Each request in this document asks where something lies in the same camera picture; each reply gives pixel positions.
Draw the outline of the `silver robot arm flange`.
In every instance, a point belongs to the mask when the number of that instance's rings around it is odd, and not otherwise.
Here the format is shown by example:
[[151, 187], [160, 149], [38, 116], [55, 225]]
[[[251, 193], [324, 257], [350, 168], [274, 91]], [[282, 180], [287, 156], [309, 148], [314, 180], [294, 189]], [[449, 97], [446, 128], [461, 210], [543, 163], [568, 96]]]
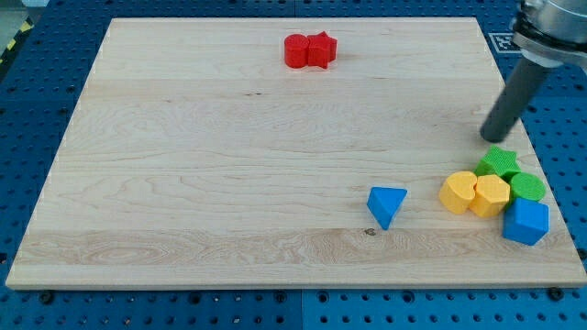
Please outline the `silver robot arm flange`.
[[542, 72], [563, 64], [586, 69], [584, 1], [521, 0], [511, 29], [522, 53], [518, 71]]

